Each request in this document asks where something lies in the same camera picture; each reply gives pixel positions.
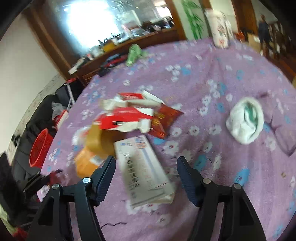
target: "mirror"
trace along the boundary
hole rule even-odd
[[[47,1],[68,41],[81,56],[115,36],[118,44],[173,25],[164,0]]]

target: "red basket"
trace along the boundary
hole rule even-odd
[[[47,152],[52,144],[53,137],[48,133],[48,129],[40,132],[36,138],[31,153],[30,153],[30,167],[42,168]]]

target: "bright light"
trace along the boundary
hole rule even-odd
[[[167,7],[156,7],[156,10],[161,18],[170,16],[172,17],[170,10]]]
[[[99,40],[118,33],[113,15],[107,10],[106,1],[79,1],[71,4],[68,10],[69,31],[83,47],[99,45]]]

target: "white cloth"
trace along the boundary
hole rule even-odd
[[[227,19],[222,12],[213,9],[206,9],[205,15],[211,28],[215,46],[218,48],[228,48],[228,37],[233,39],[230,22],[226,22]]]
[[[260,103],[252,98],[242,98],[230,111],[226,127],[241,144],[256,140],[263,129],[264,116]]]

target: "barcode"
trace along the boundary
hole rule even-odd
[[[133,166],[133,162],[131,160],[131,156],[129,153],[125,153],[124,154],[124,157],[126,159],[126,164],[127,164],[127,167],[128,167],[128,172],[131,176],[131,186],[130,186],[130,189],[133,190],[135,187],[138,187],[140,185],[139,183],[139,178],[137,177],[137,173],[136,173],[136,170]]]

